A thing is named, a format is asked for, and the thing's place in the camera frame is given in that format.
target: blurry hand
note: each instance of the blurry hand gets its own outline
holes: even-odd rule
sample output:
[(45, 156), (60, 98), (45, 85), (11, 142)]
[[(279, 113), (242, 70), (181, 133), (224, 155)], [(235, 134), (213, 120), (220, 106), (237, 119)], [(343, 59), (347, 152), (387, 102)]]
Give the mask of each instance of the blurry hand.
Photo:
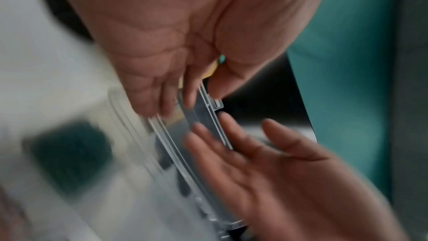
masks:
[(184, 75), (194, 105), (204, 72), (222, 98), (288, 47), (321, 0), (70, 0), (107, 52), (137, 113), (168, 115)]
[(261, 240), (406, 240), (385, 199), (329, 151), (273, 120), (263, 131), (282, 151), (246, 135), (230, 115), (219, 119), (236, 151), (201, 124), (185, 145), (220, 199)]

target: human hand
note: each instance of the human hand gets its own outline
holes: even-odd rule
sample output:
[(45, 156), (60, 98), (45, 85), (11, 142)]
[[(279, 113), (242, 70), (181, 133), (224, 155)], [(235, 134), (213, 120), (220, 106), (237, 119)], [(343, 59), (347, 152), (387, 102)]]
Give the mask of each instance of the human hand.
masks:
[(210, 95), (244, 84), (297, 37), (321, 0), (69, 0), (111, 63), (137, 113), (169, 115), (220, 55)]
[(386, 200), (339, 158), (273, 120), (262, 123), (282, 151), (219, 116), (236, 151), (201, 124), (185, 139), (199, 171), (224, 204), (263, 241), (403, 241)]

